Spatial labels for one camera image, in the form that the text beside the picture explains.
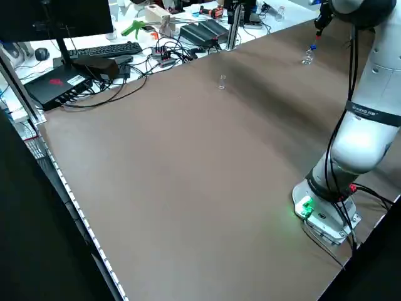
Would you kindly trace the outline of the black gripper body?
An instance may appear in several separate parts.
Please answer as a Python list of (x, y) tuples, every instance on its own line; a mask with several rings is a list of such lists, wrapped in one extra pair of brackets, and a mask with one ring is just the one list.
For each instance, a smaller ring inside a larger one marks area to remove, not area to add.
[(327, 0), (318, 1), (320, 4), (320, 13), (314, 20), (314, 26), (317, 31), (323, 31), (333, 19), (333, 12)]
[(236, 6), (241, 5), (240, 23), (249, 23), (250, 16), (256, 12), (256, 0), (226, 0), (228, 23), (234, 22)]

